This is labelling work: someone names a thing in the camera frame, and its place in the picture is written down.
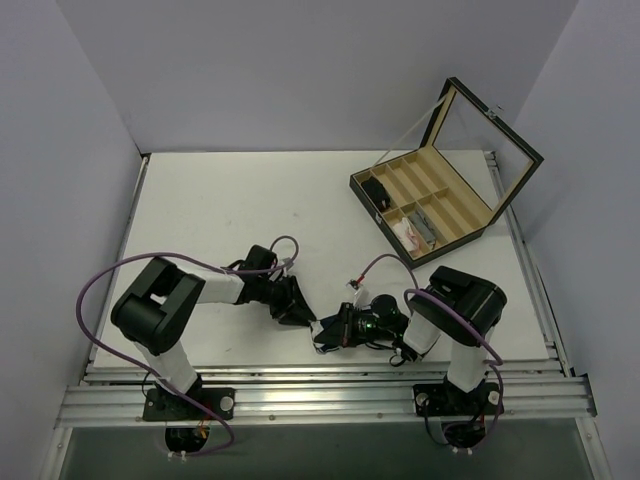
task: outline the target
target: purple cable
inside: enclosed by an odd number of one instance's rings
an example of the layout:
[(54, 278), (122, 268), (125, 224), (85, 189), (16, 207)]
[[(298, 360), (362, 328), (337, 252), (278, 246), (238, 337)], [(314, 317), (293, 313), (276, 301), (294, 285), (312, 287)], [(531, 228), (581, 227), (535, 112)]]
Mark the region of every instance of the purple cable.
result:
[[(482, 335), (480, 335), (478, 333), (478, 331), (475, 328), (473, 328), (471, 325), (469, 325), (469, 323), (467, 323), (467, 321), (464, 318), (462, 318), (458, 314), (458, 312), (456, 312), (453, 308), (451, 308), (449, 305), (444, 303), (438, 297), (435, 297), (435, 296), (431, 295), (430, 293), (427, 293), (427, 292), (419, 290), (419, 289), (405, 290), (405, 292), (404, 292), (404, 301), (407, 304), (407, 307), (409, 307), (409, 311), (411, 313), (413, 313), (413, 309), (411, 308), (411, 304), (409, 303), (409, 295), (411, 295), (411, 294), (417, 295), (419, 297), (422, 297), (422, 298), (430, 301), (431, 303), (433, 303), (434, 305), (440, 307), (442, 310), (444, 310), (446, 313), (448, 313), (467, 332), (469, 332), (473, 336), (473, 338), (480, 345), (482, 345), (491, 354), (491, 356), (495, 359), (494, 361), (488, 362), (488, 365), (489, 365), (489, 368), (491, 368), (491, 370), (493, 370), (493, 372), (496, 374), (496, 378), (498, 379), (498, 394), (499, 394), (498, 404), (496, 405), (496, 413), (493, 416), (493, 421), (491, 422), (491, 426), (489, 427), (489, 430), (487, 430), (486, 435), (484, 437), (482, 437), (482, 440), (480, 440), (473, 447), (473, 448), (478, 448), (480, 445), (482, 445), (485, 442), (487, 437), (489, 437), (491, 432), (493, 432), (493, 430), (495, 429), (496, 425), (498, 424), (498, 417), (500, 416), (500, 410), (502, 409), (502, 398), (504, 396), (504, 382), (502, 381), (502, 375), (500, 375), (500, 371), (496, 367), (499, 367), (500, 365), (503, 365), (504, 361), (502, 360), (502, 357), (500, 357), (500, 355), (498, 355), (498, 353), (493, 349), (493, 347), (491, 345), (489, 345), (489, 343), (484, 339), (484, 337), (482, 337)], [(447, 438), (446, 437), (447, 431), (450, 428), (452, 428), (452, 427), (454, 427), (456, 425), (459, 425), (459, 423), (449, 424), (442, 430), (442, 434), (445, 435), (445, 439)]]
[(394, 255), (393, 253), (383, 253), (382, 255), (378, 255), (376, 258), (371, 260), (371, 263), (369, 263), (369, 265), (367, 265), (366, 268), (360, 274), (360, 279), (358, 280), (358, 283), (360, 283), (364, 279), (365, 275), (369, 273), (369, 270), (371, 270), (371, 268), (383, 258), (395, 258), (396, 260), (398, 260), (402, 264), (402, 266), (407, 269), (407, 273), (409, 273), (409, 276), (411, 277), (411, 280), (413, 281), (413, 285), (416, 287), (416, 290), (420, 288), (420, 286), (418, 285), (418, 280), (416, 280), (416, 276), (413, 274), (409, 266), (406, 263), (404, 263), (404, 260), (402, 260), (399, 256)]
[(194, 400), (193, 398), (185, 395), (184, 393), (182, 393), (181, 391), (179, 391), (176, 387), (174, 387), (171, 383), (167, 382), (165, 379), (161, 378), (160, 373), (158, 373), (155, 369), (151, 368), (149, 365), (146, 365), (142, 362), (140, 362), (139, 360), (136, 360), (133, 357), (130, 357), (129, 355), (126, 355), (118, 350), (116, 350), (115, 348), (110, 347), (109, 345), (103, 343), (101, 340), (99, 340), (93, 333), (91, 333), (91, 331), (87, 328), (86, 324), (84, 323), (84, 319), (82, 318), (82, 302), (84, 301), (84, 297), (87, 295), (87, 292), (89, 291), (89, 289), (91, 288), (91, 286), (96, 283), (100, 278), (102, 278), (104, 275), (106, 275), (107, 273), (110, 273), (112, 271), (114, 271), (116, 268), (121, 267), (122, 265), (126, 265), (128, 263), (133, 263), (136, 262), (138, 260), (144, 260), (146, 258), (153, 258), (153, 257), (167, 257), (167, 258), (177, 258), (179, 260), (184, 260), (190, 263), (193, 263), (194, 265), (198, 265), (202, 268), (206, 268), (208, 270), (212, 270), (214, 272), (217, 273), (223, 273), (223, 274), (231, 274), (231, 275), (238, 275), (238, 276), (244, 276), (244, 275), (260, 275), (260, 274), (270, 274), (270, 273), (274, 273), (277, 272), (279, 270), (282, 270), (284, 268), (289, 268), (291, 265), (293, 265), (293, 262), (295, 261), (296, 257), (298, 256), (298, 253), (300, 252), (300, 245), (298, 244), (298, 241), (289, 236), (289, 235), (282, 235), (278, 238), (276, 238), (274, 240), (274, 242), (271, 245), (271, 248), (273, 248), (276, 243), (278, 243), (281, 240), (290, 240), (293, 242), (293, 245), (295, 247), (295, 252), (293, 254), (293, 256), (289, 259), (289, 261), (283, 263), (282, 265), (276, 266), (274, 268), (269, 268), (266, 270), (242, 270), (242, 271), (235, 271), (235, 270), (227, 270), (224, 268), (220, 268), (220, 267), (214, 267), (213, 265), (209, 265), (207, 263), (201, 262), (200, 260), (196, 260), (195, 258), (191, 258), (187, 255), (183, 255), (181, 253), (175, 253), (175, 252), (150, 252), (150, 253), (141, 253), (139, 255), (133, 255), (131, 257), (128, 258), (123, 258), (122, 260), (119, 260), (118, 262), (114, 263), (113, 265), (111, 265), (109, 268), (106, 268), (104, 270), (102, 270), (101, 272), (96, 273), (93, 277), (91, 277), (89, 279), (89, 281), (87, 283), (85, 283), (85, 285), (82, 287), (82, 289), (80, 289), (80, 293), (78, 294), (78, 298), (76, 300), (76, 320), (78, 321), (78, 326), (80, 327), (80, 330), (82, 330), (82, 333), (84, 333), (85, 337), (87, 337), (94, 345), (102, 348), (103, 350), (109, 352), (111, 355), (115, 355), (118, 358), (121, 358), (122, 360), (125, 360), (129, 363), (132, 363), (134, 365), (136, 365), (137, 367), (142, 368), (143, 370), (145, 370), (146, 372), (149, 372), (150, 375), (153, 375), (154, 377), (156, 377), (156, 379), (165, 387), (167, 388), (167, 390), (171, 391), (172, 393), (174, 393), (176, 396), (180, 397), (182, 400), (190, 403), (191, 405), (193, 405), (194, 407), (198, 408), (199, 410), (203, 411), (204, 413), (206, 413), (209, 417), (211, 417), (212, 420), (217, 421), (220, 425), (222, 425), (224, 427), (224, 429), (227, 431), (227, 433), (229, 434), (229, 440), (223, 444), (220, 445), (216, 445), (214, 447), (208, 448), (206, 450), (202, 450), (200, 452), (194, 452), (189, 454), (189, 456), (201, 456), (201, 455), (208, 455), (214, 452), (217, 452), (219, 450), (223, 450), (225, 448), (230, 447), (231, 445), (233, 445), (233, 443), (235, 442), (235, 434), (233, 433), (233, 430), (231, 428), (231, 426), (225, 422), (225, 420), (223, 418), (221, 418), (219, 415), (217, 415), (216, 413), (214, 413), (211, 409), (205, 407), (204, 405), (202, 405), (201, 403), (197, 402), (196, 400)]

